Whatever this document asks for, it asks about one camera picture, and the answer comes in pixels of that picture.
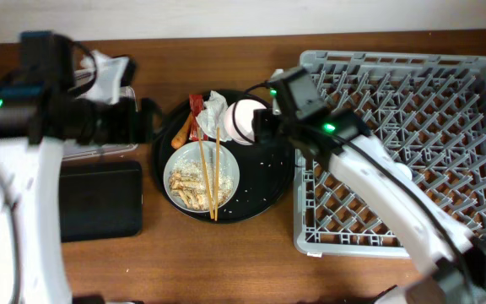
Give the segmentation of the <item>light blue plastic cup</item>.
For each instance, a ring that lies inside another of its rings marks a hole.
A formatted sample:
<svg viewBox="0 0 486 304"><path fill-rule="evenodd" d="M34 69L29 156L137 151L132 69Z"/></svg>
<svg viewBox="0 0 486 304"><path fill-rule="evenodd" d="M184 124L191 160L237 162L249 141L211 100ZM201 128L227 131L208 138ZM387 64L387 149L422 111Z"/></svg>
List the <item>light blue plastic cup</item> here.
<svg viewBox="0 0 486 304"><path fill-rule="evenodd" d="M407 165L405 165L405 164L403 164L401 162L396 162L395 165L404 174L404 176L407 179L409 179L409 180L412 180L413 179L413 173L412 173L411 169Z"/></svg>

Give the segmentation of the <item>pink bowl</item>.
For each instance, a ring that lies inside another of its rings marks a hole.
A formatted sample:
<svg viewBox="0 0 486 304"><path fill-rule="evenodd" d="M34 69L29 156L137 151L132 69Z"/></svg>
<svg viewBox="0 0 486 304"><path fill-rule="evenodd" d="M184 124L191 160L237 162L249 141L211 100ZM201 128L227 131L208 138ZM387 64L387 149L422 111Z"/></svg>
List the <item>pink bowl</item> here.
<svg viewBox="0 0 486 304"><path fill-rule="evenodd" d="M266 107L257 100L244 99L230 105L224 114L224 129L237 143L251 145L254 143L252 119L255 110Z"/></svg>

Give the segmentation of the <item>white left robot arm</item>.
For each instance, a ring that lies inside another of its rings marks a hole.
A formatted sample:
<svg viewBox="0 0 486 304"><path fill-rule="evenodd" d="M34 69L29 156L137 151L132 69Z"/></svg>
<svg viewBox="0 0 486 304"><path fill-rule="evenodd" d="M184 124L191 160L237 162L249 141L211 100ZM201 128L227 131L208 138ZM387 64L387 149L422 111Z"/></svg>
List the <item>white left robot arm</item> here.
<svg viewBox="0 0 486 304"><path fill-rule="evenodd" d="M0 86L0 303L73 302L58 206L65 143L145 143L157 110L138 108L130 85L78 96Z"/></svg>

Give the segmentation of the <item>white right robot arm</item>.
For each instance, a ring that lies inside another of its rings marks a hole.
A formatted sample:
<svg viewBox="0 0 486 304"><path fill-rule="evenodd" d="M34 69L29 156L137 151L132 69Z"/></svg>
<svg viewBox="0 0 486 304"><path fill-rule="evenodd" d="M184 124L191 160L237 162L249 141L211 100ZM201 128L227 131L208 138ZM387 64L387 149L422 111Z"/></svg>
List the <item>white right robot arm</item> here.
<svg viewBox="0 0 486 304"><path fill-rule="evenodd" d="M394 285L375 303L485 303L486 237L440 209L352 111L319 111L303 120L256 110L255 140L282 138L357 194L393 232L423 276Z"/></svg>

